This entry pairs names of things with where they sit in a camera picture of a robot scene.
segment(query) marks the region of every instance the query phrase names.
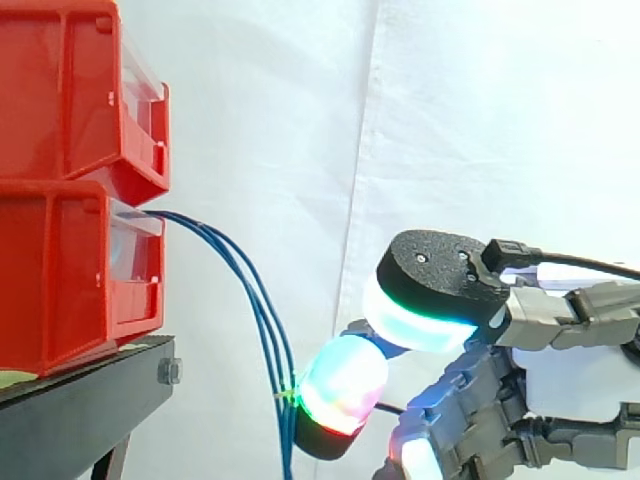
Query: white fabric backdrop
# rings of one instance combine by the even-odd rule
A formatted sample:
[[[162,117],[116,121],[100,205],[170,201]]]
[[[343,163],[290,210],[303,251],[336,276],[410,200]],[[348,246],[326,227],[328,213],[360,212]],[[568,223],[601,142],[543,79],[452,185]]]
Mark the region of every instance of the white fabric backdrop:
[[[360,315],[363,279],[405,228],[640,261],[633,1],[120,3],[172,88],[173,186],[157,206],[246,248],[299,368]],[[165,332],[185,378],[136,430],[125,479],[278,479],[241,288],[190,233],[171,226],[168,245]],[[405,403],[450,360],[395,361],[386,399]],[[394,424],[373,415],[338,462],[298,455],[296,478],[370,478]],[[609,476],[567,468],[515,478]]]

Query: bolt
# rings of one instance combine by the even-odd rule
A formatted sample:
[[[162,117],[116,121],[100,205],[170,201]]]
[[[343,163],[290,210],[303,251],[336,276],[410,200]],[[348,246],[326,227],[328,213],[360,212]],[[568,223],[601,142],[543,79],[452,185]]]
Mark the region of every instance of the bolt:
[[[182,380],[182,359],[163,358],[158,367],[158,380],[164,385],[177,385]]]

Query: blue cable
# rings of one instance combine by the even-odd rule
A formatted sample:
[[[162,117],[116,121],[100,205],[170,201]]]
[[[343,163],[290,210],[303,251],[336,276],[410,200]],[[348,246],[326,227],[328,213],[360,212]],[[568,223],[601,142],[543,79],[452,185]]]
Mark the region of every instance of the blue cable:
[[[177,216],[180,217],[181,219],[185,220],[185,221],[191,221],[194,222],[194,220],[190,219],[189,217],[186,217],[184,215],[181,215],[179,213],[172,213],[172,212],[162,212],[162,213],[168,213],[171,214],[173,216]],[[266,287],[264,286],[264,282],[262,281],[262,278],[260,277],[260,274],[258,273],[258,270],[256,269],[255,265],[253,264],[253,262],[251,261],[251,259],[248,257],[248,255],[246,253],[244,253],[244,251],[231,239],[229,238],[227,235],[225,235],[223,232],[221,232],[220,230],[212,227],[211,225],[207,225],[205,223],[200,223],[198,222],[198,225],[201,226],[202,228],[204,228],[205,230],[207,230],[209,233],[211,233],[212,235],[215,235],[219,238],[221,238],[222,240],[224,240],[224,242],[227,243],[227,245],[229,245],[235,252],[236,254],[245,262],[245,264],[247,265],[249,271],[251,272],[251,274],[253,275],[253,278],[256,282],[256,284],[258,285],[258,289],[260,290],[260,292],[262,293],[262,296],[267,304],[267,308],[269,309],[269,313],[271,314],[271,317],[273,318],[275,324],[276,324],[276,328],[278,329],[278,333],[280,334],[280,338],[282,339],[282,343],[283,343],[283,347],[285,350],[285,356],[287,359],[287,364],[289,367],[289,384],[290,384],[290,388],[295,388],[295,367],[294,367],[294,362],[293,362],[293,353],[291,350],[291,347],[289,345],[289,341],[287,339],[287,334],[285,332],[284,326],[282,325],[282,322],[280,321],[280,317],[278,316],[278,314],[276,313],[276,310],[273,306],[273,303],[271,302],[271,298],[269,297],[269,293],[267,292]],[[288,406],[288,435],[290,438],[290,442],[288,442],[288,452],[287,455],[288,457],[291,457],[293,455],[293,438],[295,436],[295,403],[293,400],[287,400],[285,399],[285,402],[289,403]]]
[[[251,307],[254,312],[254,316],[256,318],[256,323],[258,325],[258,332],[260,334],[260,340],[262,344],[263,354],[265,358],[265,362],[267,364],[267,370],[269,373],[269,382],[271,384],[271,389],[274,395],[277,395],[279,392],[283,391],[285,388],[284,385],[284,374],[282,369],[282,360],[280,357],[280,352],[278,348],[278,342],[276,339],[275,332],[271,323],[269,322],[269,317],[267,316],[267,312],[262,305],[260,298],[258,297],[256,291],[253,289],[251,284],[248,282],[241,268],[238,266],[237,262],[233,258],[233,255],[228,250],[227,245],[229,245],[235,253],[245,262],[247,267],[249,268],[254,280],[258,284],[258,289],[262,294],[269,313],[271,314],[273,320],[276,323],[276,328],[280,338],[282,340],[285,356],[287,359],[287,366],[289,367],[289,381],[291,384],[291,388],[295,387],[295,370],[293,365],[293,354],[291,352],[291,347],[289,345],[288,338],[286,336],[286,332],[282,323],[275,312],[275,308],[269,298],[267,293],[267,289],[260,278],[260,275],[257,272],[257,269],[249,259],[249,257],[242,251],[242,249],[233,242],[228,236],[220,232],[219,230],[206,225],[195,220],[192,220],[189,217],[186,217],[181,214],[167,212],[167,211],[151,211],[147,212],[150,215],[155,215],[158,217],[166,218],[173,222],[182,225],[183,227],[191,230],[193,233],[202,238],[209,246],[211,246],[227,263],[227,265],[231,268],[231,270],[236,274],[240,282],[243,284],[247,296],[249,297],[249,301],[251,303]],[[266,334],[269,336],[269,340],[271,341],[272,349],[274,356],[276,357],[276,370],[278,373],[279,386],[280,390],[278,390],[278,386],[276,384],[275,372],[273,370],[272,359],[270,355],[270,349],[267,344],[267,338],[265,335],[265,327]],[[276,418],[278,421],[278,429],[280,431],[280,445],[282,449],[282,468],[285,480],[293,479],[293,475],[291,473],[291,460],[293,454],[293,438],[295,434],[295,402],[290,399],[285,398],[283,402],[280,401],[279,398],[274,398],[274,403],[276,407]]]

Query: rainbow led light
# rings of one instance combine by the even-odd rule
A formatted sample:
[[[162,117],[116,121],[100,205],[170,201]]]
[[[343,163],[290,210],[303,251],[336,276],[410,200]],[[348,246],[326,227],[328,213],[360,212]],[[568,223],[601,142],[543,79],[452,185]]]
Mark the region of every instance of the rainbow led light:
[[[364,316],[378,335],[399,347],[423,352],[448,352],[461,346],[476,326],[430,318],[395,303],[380,288],[375,275],[364,291]]]
[[[389,367],[370,341],[345,335],[320,351],[298,385],[298,403],[317,424],[350,436],[364,425],[387,383]]]

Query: red storage drawer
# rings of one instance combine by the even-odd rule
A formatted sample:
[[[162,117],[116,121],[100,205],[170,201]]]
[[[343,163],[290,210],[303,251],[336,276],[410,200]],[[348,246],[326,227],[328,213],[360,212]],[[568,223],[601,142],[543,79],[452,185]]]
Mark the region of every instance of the red storage drawer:
[[[0,371],[48,375],[162,326],[164,223],[91,181],[0,181]]]
[[[0,179],[96,180],[129,205],[168,190],[168,89],[115,3],[2,0],[0,62]]]

